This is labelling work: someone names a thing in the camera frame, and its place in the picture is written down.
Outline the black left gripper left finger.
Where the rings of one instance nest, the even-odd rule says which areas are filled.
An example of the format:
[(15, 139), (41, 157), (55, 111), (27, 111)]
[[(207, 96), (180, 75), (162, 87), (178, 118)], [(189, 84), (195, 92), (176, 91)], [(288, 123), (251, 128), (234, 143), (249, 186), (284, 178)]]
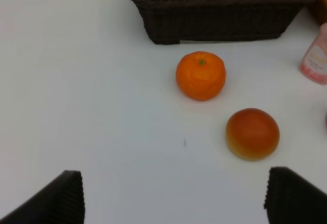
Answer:
[(1, 219), (1, 223), (84, 223), (82, 174), (65, 170), (34, 196)]

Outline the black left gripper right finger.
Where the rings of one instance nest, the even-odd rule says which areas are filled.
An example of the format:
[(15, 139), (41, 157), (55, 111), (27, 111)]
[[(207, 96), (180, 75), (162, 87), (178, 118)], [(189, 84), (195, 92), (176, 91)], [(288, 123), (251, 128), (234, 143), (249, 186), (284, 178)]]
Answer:
[(326, 223), (326, 193), (287, 167), (272, 167), (264, 209), (269, 223)]

